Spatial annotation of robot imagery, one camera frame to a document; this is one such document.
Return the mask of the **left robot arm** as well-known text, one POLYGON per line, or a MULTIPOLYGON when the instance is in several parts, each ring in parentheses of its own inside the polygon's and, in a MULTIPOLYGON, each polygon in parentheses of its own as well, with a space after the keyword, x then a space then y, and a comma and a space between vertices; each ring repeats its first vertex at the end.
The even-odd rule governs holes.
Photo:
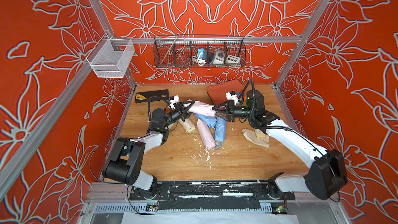
POLYGON ((167 141, 170 133, 169 126, 179 120, 185 121, 191 116, 190 109, 193 100, 185 102, 167 102, 169 111, 162 108, 151 110, 148 100, 149 127, 147 133, 138 138, 117 138, 114 142, 102 175, 119 183, 156 193, 157 179, 142 170, 144 155, 153 148, 159 147, 167 141))

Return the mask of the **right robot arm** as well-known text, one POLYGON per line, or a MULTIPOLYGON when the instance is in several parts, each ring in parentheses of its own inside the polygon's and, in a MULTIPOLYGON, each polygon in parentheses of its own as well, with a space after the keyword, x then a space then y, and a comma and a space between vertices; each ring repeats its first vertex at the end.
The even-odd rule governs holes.
POLYGON ((320 200, 328 200, 348 184, 343 154, 326 149, 289 127, 279 116, 266 110, 263 94, 255 89, 253 80, 245 85, 238 97, 230 97, 216 105, 216 116, 227 122, 237 118, 247 120, 252 128, 279 141, 298 158, 309 171, 304 174, 278 173, 268 179, 266 194, 278 200, 287 192, 307 192, 320 200))

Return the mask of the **cream sleeve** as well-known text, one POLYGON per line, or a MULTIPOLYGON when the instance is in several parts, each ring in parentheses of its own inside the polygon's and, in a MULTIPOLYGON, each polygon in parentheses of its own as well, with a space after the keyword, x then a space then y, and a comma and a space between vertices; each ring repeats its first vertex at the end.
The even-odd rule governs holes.
POLYGON ((262 141, 256 138, 256 134, 254 130, 250 129, 242 129, 243 136, 245 139, 253 144, 256 144, 261 147, 269 148, 269 141, 262 141))

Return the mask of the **cream sleeved umbrella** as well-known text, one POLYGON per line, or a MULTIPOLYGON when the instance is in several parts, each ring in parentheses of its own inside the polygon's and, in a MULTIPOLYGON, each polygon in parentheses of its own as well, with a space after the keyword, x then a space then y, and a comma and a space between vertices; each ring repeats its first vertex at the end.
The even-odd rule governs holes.
POLYGON ((188 134, 190 134, 196 130, 195 125, 192 123, 192 121, 189 118, 185 119, 184 121, 179 119, 178 122, 179 122, 179 124, 181 124, 181 126, 184 128, 184 130, 188 134))

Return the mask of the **pink sleeved umbrella short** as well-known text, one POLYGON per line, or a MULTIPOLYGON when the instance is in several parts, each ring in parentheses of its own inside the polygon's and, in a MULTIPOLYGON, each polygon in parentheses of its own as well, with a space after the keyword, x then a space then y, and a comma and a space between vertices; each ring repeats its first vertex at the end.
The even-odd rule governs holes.
POLYGON ((216 111, 213 110, 213 107, 214 105, 209 105, 201 101, 195 101, 195 103, 188 109, 188 112, 207 117, 215 117, 216 111))

